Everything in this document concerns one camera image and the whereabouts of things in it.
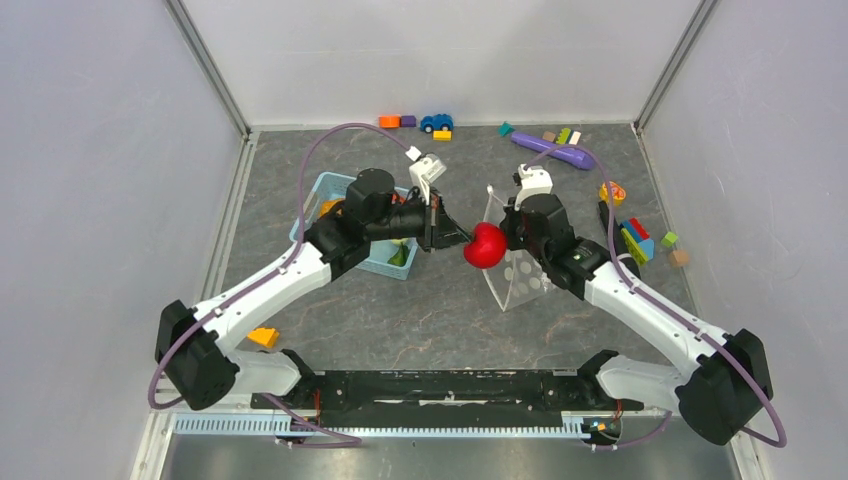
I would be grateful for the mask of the red toy tomato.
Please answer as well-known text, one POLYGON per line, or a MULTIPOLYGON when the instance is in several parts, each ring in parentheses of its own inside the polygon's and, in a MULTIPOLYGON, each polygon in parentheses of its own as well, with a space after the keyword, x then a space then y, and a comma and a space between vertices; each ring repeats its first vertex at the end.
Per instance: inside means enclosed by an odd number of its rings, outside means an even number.
POLYGON ((472 232, 472 240, 463 249, 465 260, 471 266, 485 270, 496 266, 507 250, 504 232, 489 222, 478 223, 472 232))

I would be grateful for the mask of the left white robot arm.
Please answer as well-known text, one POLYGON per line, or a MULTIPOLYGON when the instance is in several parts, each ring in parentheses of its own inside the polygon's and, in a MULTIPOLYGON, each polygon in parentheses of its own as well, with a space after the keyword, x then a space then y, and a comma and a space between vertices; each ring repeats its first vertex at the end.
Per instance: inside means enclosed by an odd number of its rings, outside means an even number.
POLYGON ((248 333, 362 263, 373 242, 413 238, 424 251, 469 243, 469 232, 447 214, 441 194, 432 186, 445 170, 441 164, 413 164, 413 187, 406 198, 398 196, 387 171, 363 170, 348 185, 344 199, 307 226, 277 260, 193 307, 180 300, 165 306, 150 405, 160 409, 184 402, 203 410, 216 404, 246 379, 249 369, 263 364, 235 354, 248 333))

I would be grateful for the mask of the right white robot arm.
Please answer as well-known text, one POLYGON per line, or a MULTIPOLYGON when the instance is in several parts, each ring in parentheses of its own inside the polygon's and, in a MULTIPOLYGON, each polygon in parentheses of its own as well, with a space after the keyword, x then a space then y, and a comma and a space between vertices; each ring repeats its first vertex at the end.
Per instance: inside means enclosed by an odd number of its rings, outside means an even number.
POLYGON ((606 247, 575 235, 553 194, 512 197, 503 210, 510 250, 526 252, 552 285, 612 315, 669 362, 596 354, 578 371, 585 405, 634 400, 678 414, 704 440, 725 445, 772 400, 765 347, 754 333, 730 334, 658 294, 606 247))

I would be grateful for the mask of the white toy radish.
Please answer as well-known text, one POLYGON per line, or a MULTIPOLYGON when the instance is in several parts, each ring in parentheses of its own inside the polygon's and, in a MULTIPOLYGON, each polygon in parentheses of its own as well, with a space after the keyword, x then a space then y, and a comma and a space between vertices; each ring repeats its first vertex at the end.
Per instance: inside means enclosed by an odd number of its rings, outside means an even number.
POLYGON ((391 244, 396 247, 396 250, 388 258, 387 263, 397 267, 404 267, 410 255, 409 239, 393 239, 391 244))

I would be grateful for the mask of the clear polka dot zip bag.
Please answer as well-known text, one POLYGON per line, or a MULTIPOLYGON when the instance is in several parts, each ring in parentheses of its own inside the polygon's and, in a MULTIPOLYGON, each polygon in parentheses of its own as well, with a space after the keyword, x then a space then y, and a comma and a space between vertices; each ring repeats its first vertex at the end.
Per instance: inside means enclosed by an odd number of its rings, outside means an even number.
MULTIPOLYGON (((488 200, 483 220, 498 227, 505 219, 504 207, 508 193, 492 185, 488 185, 486 191, 488 200)), ((507 249, 501 261, 496 266, 484 270, 483 276, 503 312, 536 300, 556 289, 541 265, 525 250, 507 249)))

